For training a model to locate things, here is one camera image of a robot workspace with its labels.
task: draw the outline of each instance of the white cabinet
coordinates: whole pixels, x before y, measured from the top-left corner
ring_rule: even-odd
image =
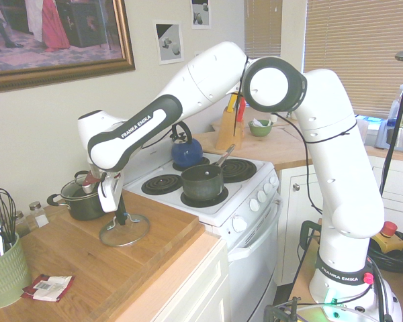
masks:
[[[382,177],[384,158],[369,156],[378,186]],[[322,195],[313,166],[309,167],[310,196],[322,208]],[[278,223],[278,260],[275,281],[278,285],[292,283],[299,260],[297,249],[303,221],[317,222],[321,215],[311,207],[306,183],[306,167],[281,170],[279,194],[283,210]],[[385,220],[392,221],[403,232],[403,161],[392,160],[383,194]]]
[[[221,239],[153,321],[230,322],[227,253],[227,244]]]
[[[370,156],[369,160],[379,186],[385,159]],[[394,222],[398,226],[398,231],[403,233],[403,161],[391,161],[382,199],[384,200],[385,220]]]
[[[303,221],[317,222],[321,215],[311,207],[308,198],[306,167],[281,170],[279,194],[283,198],[283,209],[278,223],[278,259],[275,281],[278,285],[292,283],[299,260],[297,255],[300,228]],[[322,195],[314,167],[309,167],[310,197],[318,208],[322,208]]]

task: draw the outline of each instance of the knife block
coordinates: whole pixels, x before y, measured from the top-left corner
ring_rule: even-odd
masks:
[[[235,145],[235,150],[241,149],[244,122],[243,119],[240,122],[236,122],[236,133],[234,133],[234,117],[235,114],[227,112],[226,109],[222,113],[220,132],[215,149],[227,150],[232,144]]]

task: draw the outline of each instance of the green utensil holder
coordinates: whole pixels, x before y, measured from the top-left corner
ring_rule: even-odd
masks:
[[[23,288],[32,283],[19,236],[10,250],[0,256],[0,308],[19,300]]]

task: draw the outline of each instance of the white stove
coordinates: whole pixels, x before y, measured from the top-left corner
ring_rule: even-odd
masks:
[[[220,157],[204,154],[210,163]],[[233,159],[243,160],[230,156],[227,161]],[[164,195],[151,195],[142,190],[150,179],[182,173],[173,167],[169,140],[141,150],[124,169],[127,182],[124,189],[197,215],[206,231],[227,241],[233,322],[262,321],[264,308],[272,304],[276,291],[273,273],[277,221],[282,206],[277,194],[279,180],[272,163],[246,160],[255,165],[256,172],[244,181],[224,183],[228,196],[210,207],[186,205],[181,200],[182,187]]]

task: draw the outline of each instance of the stove knob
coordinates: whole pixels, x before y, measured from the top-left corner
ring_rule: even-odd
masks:
[[[276,185],[279,183],[279,180],[277,179],[277,176],[272,176],[272,177],[270,178],[270,183],[271,183],[273,186],[276,186]]]
[[[258,211],[260,210],[260,204],[256,199],[251,199],[249,201],[249,208],[251,208],[252,211]]]
[[[266,194],[269,194],[273,190],[273,185],[271,183],[266,183],[264,184],[263,189]]]
[[[264,191],[259,190],[259,191],[257,192],[257,199],[258,199],[258,201],[259,201],[260,203],[265,203],[265,201],[267,200],[267,196],[266,196],[266,194],[264,193]]]
[[[248,224],[241,216],[234,216],[232,224],[234,231],[237,233],[244,231],[248,227]]]

